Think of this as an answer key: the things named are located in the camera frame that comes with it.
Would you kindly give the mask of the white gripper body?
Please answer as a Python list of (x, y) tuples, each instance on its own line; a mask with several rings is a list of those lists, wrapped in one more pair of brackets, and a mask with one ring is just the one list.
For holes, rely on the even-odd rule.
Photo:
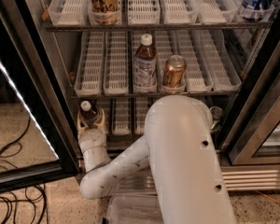
[(108, 164), (106, 135), (99, 129), (86, 130), (78, 139), (87, 172)]

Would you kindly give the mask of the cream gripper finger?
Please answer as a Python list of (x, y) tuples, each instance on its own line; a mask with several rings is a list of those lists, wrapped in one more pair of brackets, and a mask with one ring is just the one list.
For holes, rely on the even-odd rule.
[(106, 126), (105, 126), (105, 112), (103, 109), (100, 109), (100, 118), (97, 120), (96, 122), (97, 127), (102, 130), (105, 131), (106, 130)]
[(85, 124), (80, 113), (77, 113), (77, 133), (83, 134), (87, 130), (88, 126)]

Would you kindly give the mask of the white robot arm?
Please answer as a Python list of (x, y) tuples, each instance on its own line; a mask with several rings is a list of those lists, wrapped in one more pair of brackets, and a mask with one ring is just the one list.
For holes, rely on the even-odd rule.
[(210, 134), (212, 123), (203, 102), (169, 95), (148, 110), (144, 135), (112, 161), (94, 147), (93, 137), (81, 137), (86, 166), (82, 196), (109, 196), (122, 178), (149, 166), (164, 224), (236, 224)]

